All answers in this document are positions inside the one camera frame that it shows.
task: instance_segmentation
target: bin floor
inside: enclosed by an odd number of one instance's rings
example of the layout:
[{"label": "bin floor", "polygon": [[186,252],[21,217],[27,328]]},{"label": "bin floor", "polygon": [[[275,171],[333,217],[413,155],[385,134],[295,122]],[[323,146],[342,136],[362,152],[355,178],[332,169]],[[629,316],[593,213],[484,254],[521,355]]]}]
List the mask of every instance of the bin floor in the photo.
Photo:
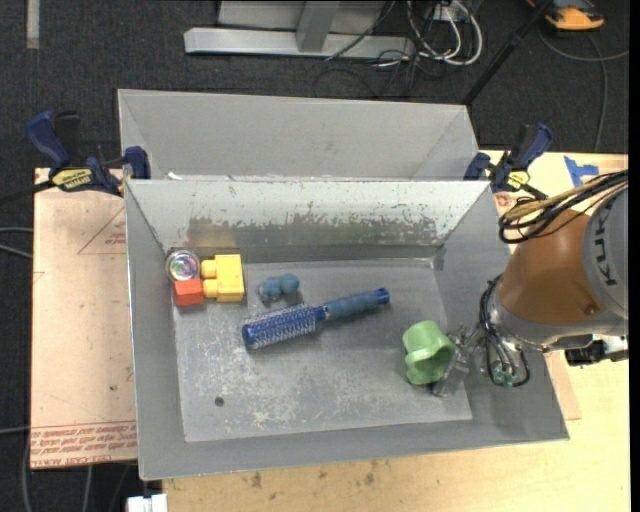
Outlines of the bin floor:
[{"label": "bin floor", "polygon": [[[408,423],[471,420],[466,392],[434,397],[406,379],[402,334],[447,325],[430,259],[245,264],[242,303],[173,308],[180,401],[188,442]],[[262,304],[257,286],[292,272],[298,295]],[[389,305],[322,322],[318,331],[254,350],[244,320],[304,300],[316,306],[385,287]]]}]

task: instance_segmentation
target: yellow toy block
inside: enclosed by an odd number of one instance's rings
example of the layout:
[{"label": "yellow toy block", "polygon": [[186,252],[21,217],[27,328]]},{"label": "yellow toy block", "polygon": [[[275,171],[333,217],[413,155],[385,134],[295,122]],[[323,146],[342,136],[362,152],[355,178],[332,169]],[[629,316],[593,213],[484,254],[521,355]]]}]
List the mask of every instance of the yellow toy block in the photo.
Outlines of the yellow toy block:
[{"label": "yellow toy block", "polygon": [[242,260],[239,254],[218,254],[200,264],[204,296],[218,302],[240,302],[244,297]]}]

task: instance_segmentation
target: orange object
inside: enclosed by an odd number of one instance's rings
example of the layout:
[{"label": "orange object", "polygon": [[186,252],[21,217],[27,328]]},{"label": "orange object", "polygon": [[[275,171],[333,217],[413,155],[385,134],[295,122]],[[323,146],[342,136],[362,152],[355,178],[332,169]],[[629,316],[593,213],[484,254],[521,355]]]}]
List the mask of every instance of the orange object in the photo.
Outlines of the orange object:
[{"label": "orange object", "polygon": [[[527,0],[527,3],[535,7],[537,1],[539,0]],[[590,2],[576,2],[576,4],[552,7],[545,18],[558,30],[595,30],[604,24],[604,16],[597,12]]]},{"label": "orange object", "polygon": [[173,298],[176,306],[193,306],[204,302],[204,291],[200,279],[173,282]]}]

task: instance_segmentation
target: blue tape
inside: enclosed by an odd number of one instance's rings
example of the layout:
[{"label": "blue tape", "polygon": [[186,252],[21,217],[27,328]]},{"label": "blue tape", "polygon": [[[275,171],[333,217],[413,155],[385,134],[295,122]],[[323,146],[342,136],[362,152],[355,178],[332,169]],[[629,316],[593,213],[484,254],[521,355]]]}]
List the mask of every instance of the blue tape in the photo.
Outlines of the blue tape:
[{"label": "blue tape", "polygon": [[579,187],[583,184],[582,179],[580,179],[582,176],[598,176],[600,174],[600,170],[596,165],[578,165],[575,160],[568,156],[564,157],[564,163],[567,164],[569,176],[571,176],[574,187]]}]

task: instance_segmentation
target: red block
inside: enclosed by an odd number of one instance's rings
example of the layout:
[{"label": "red block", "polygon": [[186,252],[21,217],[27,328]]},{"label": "red block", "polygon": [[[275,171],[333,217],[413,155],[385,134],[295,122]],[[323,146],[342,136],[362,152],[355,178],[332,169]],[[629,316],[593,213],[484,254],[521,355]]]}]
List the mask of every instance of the red block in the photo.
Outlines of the red block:
[{"label": "red block", "polygon": [[193,306],[204,302],[204,291],[200,279],[173,282],[173,298],[176,306]]}]

